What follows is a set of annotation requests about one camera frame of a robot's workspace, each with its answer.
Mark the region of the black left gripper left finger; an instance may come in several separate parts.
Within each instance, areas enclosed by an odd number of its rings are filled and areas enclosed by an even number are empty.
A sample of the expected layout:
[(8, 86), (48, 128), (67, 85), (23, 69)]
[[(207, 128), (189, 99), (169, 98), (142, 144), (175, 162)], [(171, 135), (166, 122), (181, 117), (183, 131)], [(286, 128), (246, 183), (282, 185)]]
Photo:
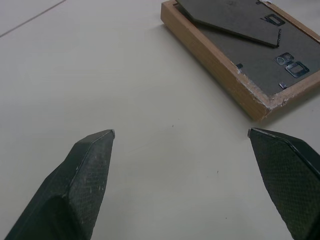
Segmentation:
[(7, 240), (89, 240), (105, 195), (115, 132), (76, 142), (42, 182)]

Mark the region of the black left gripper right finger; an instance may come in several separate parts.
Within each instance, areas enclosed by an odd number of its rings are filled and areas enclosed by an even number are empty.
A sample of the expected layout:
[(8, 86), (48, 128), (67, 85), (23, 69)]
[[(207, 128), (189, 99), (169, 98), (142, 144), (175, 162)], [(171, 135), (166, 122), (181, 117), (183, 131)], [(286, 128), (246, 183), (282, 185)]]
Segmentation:
[(320, 238), (320, 155), (302, 139), (248, 130), (264, 186), (295, 240)]

